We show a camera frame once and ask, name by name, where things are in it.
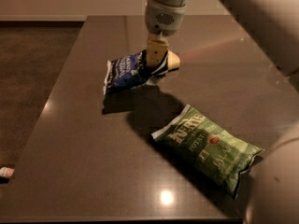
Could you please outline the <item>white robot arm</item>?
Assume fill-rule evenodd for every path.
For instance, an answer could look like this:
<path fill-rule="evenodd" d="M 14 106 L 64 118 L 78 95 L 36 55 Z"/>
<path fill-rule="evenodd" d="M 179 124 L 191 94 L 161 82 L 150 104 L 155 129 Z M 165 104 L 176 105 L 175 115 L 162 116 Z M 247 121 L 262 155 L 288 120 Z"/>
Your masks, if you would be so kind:
<path fill-rule="evenodd" d="M 149 36 L 158 40 L 179 30 L 188 0 L 148 0 Z M 298 0 L 219 0 L 267 54 L 277 70 L 298 87 Z M 255 171 L 244 224 L 299 224 L 299 124 L 270 147 Z"/>

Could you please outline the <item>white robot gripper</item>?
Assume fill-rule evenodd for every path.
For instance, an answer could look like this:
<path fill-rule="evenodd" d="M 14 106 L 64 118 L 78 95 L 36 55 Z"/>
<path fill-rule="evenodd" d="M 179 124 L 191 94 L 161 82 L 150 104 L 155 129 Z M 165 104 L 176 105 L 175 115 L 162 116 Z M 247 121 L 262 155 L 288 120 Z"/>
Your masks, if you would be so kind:
<path fill-rule="evenodd" d="M 156 0 L 148 0 L 145 23 L 149 31 L 147 42 L 147 65 L 157 66 L 168 51 L 169 43 L 164 36 L 176 33 L 182 22 L 187 6 L 164 5 Z"/>

